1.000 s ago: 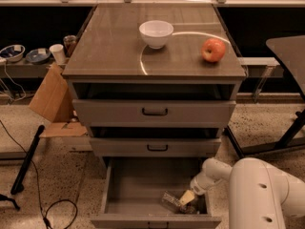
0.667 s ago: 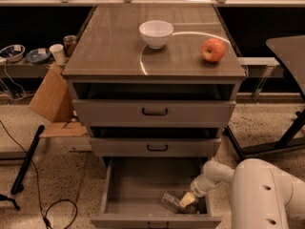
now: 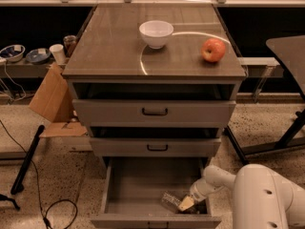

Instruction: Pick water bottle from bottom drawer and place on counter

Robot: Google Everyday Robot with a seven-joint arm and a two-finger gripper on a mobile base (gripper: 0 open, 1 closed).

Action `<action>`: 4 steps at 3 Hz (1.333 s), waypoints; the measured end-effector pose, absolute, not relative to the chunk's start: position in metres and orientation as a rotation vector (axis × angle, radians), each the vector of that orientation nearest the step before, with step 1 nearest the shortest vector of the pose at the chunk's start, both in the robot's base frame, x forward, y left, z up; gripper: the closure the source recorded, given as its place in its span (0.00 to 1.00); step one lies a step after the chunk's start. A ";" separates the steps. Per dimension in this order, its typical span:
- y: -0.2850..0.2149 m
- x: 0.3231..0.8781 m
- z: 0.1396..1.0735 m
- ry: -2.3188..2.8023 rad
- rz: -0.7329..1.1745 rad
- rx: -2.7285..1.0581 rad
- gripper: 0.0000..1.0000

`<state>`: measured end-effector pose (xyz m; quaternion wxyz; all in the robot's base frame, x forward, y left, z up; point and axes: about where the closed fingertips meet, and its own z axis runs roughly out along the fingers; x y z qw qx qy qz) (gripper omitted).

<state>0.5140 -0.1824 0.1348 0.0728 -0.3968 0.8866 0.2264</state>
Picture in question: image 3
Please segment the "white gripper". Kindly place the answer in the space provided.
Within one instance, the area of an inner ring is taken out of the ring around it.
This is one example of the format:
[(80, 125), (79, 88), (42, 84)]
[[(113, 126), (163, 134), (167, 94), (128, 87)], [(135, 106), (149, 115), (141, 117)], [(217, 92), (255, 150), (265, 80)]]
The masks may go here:
[(180, 204), (178, 209), (181, 212), (184, 212), (194, 206), (195, 203), (199, 203), (205, 200), (209, 194), (217, 192), (218, 187), (208, 183), (205, 178), (197, 180), (190, 188), (190, 195), (185, 196)]

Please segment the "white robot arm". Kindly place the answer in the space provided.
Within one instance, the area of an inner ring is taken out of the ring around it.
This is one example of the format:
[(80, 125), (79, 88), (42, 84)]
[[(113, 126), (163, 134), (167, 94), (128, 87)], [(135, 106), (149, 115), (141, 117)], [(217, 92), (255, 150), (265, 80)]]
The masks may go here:
[(233, 191), (233, 229), (305, 227), (305, 189), (260, 164), (245, 165), (235, 175), (206, 167), (178, 209), (184, 212), (224, 187)]

